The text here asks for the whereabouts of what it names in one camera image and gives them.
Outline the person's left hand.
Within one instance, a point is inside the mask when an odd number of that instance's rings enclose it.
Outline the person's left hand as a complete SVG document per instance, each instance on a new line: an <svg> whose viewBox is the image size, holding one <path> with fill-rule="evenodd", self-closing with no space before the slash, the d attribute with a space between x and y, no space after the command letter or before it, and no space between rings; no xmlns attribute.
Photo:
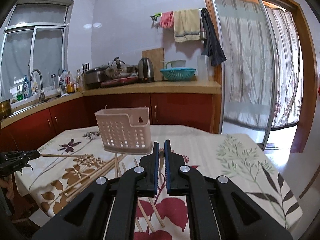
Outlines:
<svg viewBox="0 0 320 240"><path fill-rule="evenodd" d="M0 179L1 188L4 188L7 190L6 197L11 202L14 201L15 194L14 194L14 187L13 187L13 181L12 181L12 175L9 175L5 178Z"/></svg>

